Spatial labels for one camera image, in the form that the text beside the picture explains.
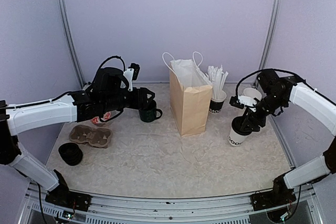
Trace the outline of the black cup lid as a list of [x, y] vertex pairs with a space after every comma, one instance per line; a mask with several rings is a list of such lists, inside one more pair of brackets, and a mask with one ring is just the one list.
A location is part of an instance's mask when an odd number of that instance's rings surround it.
[[243, 129], [241, 130], [241, 126], [243, 123], [243, 117], [242, 116], [237, 116], [233, 119], [232, 121], [232, 129], [235, 133], [242, 135], [242, 136], [247, 136], [252, 133], [252, 130], [249, 129]]

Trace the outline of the white paper cup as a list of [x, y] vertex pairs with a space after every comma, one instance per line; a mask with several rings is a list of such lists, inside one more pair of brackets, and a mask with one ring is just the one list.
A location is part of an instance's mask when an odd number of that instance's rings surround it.
[[231, 126], [228, 142], [231, 146], [238, 147], [249, 135], [251, 135], [251, 132], [241, 132], [235, 127]]

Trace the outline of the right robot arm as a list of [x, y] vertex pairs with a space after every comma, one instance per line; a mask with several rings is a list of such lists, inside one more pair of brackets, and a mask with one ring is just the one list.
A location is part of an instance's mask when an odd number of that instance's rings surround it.
[[[258, 132], [265, 126], [267, 116], [279, 116], [292, 103], [312, 115], [335, 136], [335, 102], [311, 87], [298, 74], [283, 70], [285, 76], [280, 77], [280, 72], [274, 68], [254, 72], [265, 94], [263, 98], [250, 98], [238, 93], [231, 97], [231, 106], [245, 110], [243, 116], [233, 122], [237, 133], [249, 135]], [[319, 157], [277, 177], [268, 199], [273, 205], [279, 205], [295, 187], [334, 173], [335, 141]]]

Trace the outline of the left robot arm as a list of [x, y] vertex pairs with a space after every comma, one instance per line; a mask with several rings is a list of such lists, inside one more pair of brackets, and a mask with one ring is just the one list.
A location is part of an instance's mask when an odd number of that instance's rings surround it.
[[1, 164], [9, 165], [52, 191], [53, 197], [66, 206], [73, 201], [62, 175], [51, 170], [29, 153], [18, 135], [32, 129], [66, 122], [102, 119], [107, 112], [146, 109], [155, 94], [147, 88], [135, 88], [138, 72], [105, 67], [97, 70], [93, 81], [79, 91], [68, 91], [57, 98], [35, 103], [7, 105], [1, 101]]

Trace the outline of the dark green mug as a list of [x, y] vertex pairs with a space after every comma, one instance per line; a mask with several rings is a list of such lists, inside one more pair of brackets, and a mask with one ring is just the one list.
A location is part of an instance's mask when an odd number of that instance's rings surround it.
[[157, 108], [155, 110], [139, 110], [139, 116], [142, 122], [151, 123], [155, 120], [158, 120], [162, 117], [163, 112], [161, 109]]

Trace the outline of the stack of white cups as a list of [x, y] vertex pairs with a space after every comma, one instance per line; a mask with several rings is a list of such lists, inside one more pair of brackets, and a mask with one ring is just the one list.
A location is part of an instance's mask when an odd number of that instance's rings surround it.
[[243, 95], [258, 101], [262, 99], [262, 94], [255, 88], [245, 88], [243, 90]]

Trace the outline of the brown paper bag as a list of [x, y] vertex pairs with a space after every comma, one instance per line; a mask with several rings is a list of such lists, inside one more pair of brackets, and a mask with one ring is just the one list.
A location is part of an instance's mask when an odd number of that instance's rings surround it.
[[205, 132], [213, 85], [192, 59], [175, 59], [164, 52], [162, 59], [170, 71], [170, 108], [181, 137]]

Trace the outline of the black cup with straws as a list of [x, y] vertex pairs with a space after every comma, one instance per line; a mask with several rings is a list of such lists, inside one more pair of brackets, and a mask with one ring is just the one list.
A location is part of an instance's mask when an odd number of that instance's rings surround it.
[[213, 92], [209, 106], [209, 111], [212, 114], [218, 114], [223, 107], [224, 101], [227, 97], [223, 88], [228, 74], [229, 73], [227, 71], [223, 70], [222, 65], [220, 67], [208, 66], [206, 75], [213, 85]]

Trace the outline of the red patterned bowl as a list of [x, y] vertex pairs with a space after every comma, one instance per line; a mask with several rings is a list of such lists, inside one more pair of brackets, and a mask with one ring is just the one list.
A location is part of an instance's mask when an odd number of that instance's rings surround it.
[[111, 112], [106, 112], [103, 117], [94, 117], [93, 119], [90, 120], [90, 122], [93, 124], [93, 125], [96, 125], [96, 126], [102, 126], [102, 125], [105, 125], [107, 120], [111, 118]]

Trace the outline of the cardboard cup carrier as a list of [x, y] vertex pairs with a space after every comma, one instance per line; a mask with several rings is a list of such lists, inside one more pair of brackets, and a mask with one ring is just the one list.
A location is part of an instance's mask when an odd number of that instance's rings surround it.
[[105, 128], [91, 128], [86, 125], [76, 125], [69, 134], [69, 140], [77, 144], [88, 144], [91, 147], [107, 148], [112, 131]]

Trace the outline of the stack of black lids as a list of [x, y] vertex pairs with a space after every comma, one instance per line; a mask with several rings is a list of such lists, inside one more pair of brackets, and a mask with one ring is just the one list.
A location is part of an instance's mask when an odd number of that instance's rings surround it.
[[83, 158], [83, 152], [76, 143], [65, 143], [58, 149], [60, 157], [69, 166], [78, 165]]

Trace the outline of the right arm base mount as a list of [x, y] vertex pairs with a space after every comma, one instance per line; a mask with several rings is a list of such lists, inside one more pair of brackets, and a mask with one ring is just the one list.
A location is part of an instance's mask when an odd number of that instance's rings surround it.
[[251, 195], [251, 203], [254, 211], [278, 207], [296, 201], [293, 189], [273, 188], [270, 191], [254, 193]]

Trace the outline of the front aluminium rail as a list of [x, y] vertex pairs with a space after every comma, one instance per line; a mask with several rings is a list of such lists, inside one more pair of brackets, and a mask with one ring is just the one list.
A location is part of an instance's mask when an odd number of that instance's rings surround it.
[[[69, 223], [251, 223], [254, 222], [251, 220], [252, 215], [260, 215], [265, 221], [270, 221], [267, 214], [285, 207], [254, 211], [250, 197], [256, 192], [260, 191], [184, 199], [133, 198], [87, 193], [91, 195], [88, 211], [75, 210], [74, 217], [70, 219], [62, 218], [62, 214], [71, 209], [45, 202], [44, 190], [41, 191], [41, 196], [45, 218], [51, 217], [48, 223], [53, 223], [53, 217], [57, 216]], [[33, 214], [37, 217], [37, 213], [40, 213], [38, 196], [37, 185], [31, 183], [14, 223], [28, 223], [33, 220]], [[297, 211], [285, 223], [326, 223], [312, 186], [302, 186]]]

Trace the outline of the right aluminium frame post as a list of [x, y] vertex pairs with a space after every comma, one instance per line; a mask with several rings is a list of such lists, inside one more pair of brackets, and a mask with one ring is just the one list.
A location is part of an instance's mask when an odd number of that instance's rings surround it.
[[264, 69], [267, 64], [269, 52], [271, 49], [272, 39], [273, 39], [275, 30], [276, 30], [280, 3], [281, 3], [281, 0], [273, 0], [273, 3], [272, 3], [270, 21], [269, 21], [268, 30], [266, 33], [266, 39], [265, 39], [263, 51], [261, 54], [261, 60], [260, 60], [259, 67], [258, 67], [259, 70]]

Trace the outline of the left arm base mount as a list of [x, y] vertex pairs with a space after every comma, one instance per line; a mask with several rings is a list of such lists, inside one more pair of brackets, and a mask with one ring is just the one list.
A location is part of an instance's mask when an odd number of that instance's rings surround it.
[[58, 186], [47, 193], [45, 201], [57, 206], [87, 212], [91, 199], [92, 196], [89, 194], [78, 193]]

